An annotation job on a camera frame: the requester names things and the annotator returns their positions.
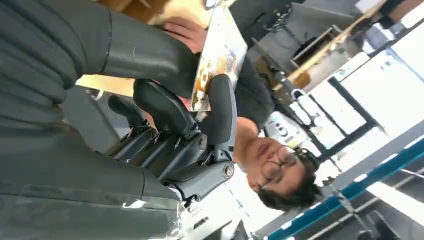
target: magazine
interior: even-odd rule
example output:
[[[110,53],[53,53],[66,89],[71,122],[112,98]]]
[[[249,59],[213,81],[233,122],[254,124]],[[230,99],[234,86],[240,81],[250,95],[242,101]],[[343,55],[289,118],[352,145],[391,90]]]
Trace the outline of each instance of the magazine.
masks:
[[[234,89],[247,45],[224,2],[218,2],[210,19],[190,101],[192,112],[210,111],[208,87],[212,78],[226,74]]]

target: wall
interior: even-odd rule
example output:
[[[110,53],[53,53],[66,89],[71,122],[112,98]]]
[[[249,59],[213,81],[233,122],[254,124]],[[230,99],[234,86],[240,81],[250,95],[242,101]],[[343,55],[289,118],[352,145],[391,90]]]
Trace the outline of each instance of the wall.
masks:
[[[293,7],[286,26],[303,44],[312,37],[319,37],[333,24],[341,29],[349,26],[360,14],[355,3],[355,0],[307,0],[301,6]],[[286,69],[296,69],[290,59],[301,45],[286,31],[270,32],[260,43]],[[253,47],[248,56],[255,62],[261,55]]]

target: dark hair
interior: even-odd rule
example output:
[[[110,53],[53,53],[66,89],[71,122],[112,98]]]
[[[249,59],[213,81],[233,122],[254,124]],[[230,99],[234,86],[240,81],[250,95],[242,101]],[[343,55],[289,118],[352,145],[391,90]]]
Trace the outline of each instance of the dark hair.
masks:
[[[270,190],[260,189],[259,198],[265,206],[271,209],[287,212],[295,208],[308,208],[312,206],[322,194],[320,188],[314,184],[315,172],[318,169],[315,156],[306,149],[295,149],[305,168],[305,177],[300,183],[298,189],[290,196],[281,196],[278,193]]]

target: mouth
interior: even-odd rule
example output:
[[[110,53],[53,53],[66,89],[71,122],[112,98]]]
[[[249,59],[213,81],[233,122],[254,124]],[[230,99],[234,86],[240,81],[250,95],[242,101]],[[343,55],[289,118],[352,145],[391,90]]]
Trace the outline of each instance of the mouth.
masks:
[[[269,144],[264,144],[262,146],[260,146],[259,148],[259,154],[258,157],[263,156],[265,153],[267,153],[268,149],[270,149],[270,145]]]

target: glasses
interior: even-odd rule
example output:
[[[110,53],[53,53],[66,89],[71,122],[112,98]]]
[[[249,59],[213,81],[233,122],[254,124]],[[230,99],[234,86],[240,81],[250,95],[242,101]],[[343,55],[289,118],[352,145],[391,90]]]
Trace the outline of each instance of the glasses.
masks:
[[[261,173],[266,178],[265,184],[260,187],[261,189],[269,183],[278,183],[283,178],[282,166],[292,167],[300,162],[304,166],[305,164],[309,166],[307,172],[314,173],[318,170],[320,164],[317,157],[309,150],[300,147],[293,149],[286,145],[283,145],[282,148],[285,148],[286,151],[281,151],[281,148],[277,151],[278,162],[268,160],[265,163],[268,172],[264,172],[265,165],[261,168]]]
[[[282,166],[290,168],[300,161],[299,151],[286,145],[283,145],[280,149],[278,149],[276,156],[277,161],[268,160],[261,168],[261,173],[266,179],[266,182],[261,186],[261,189],[269,183],[278,183],[283,178],[281,171]]]

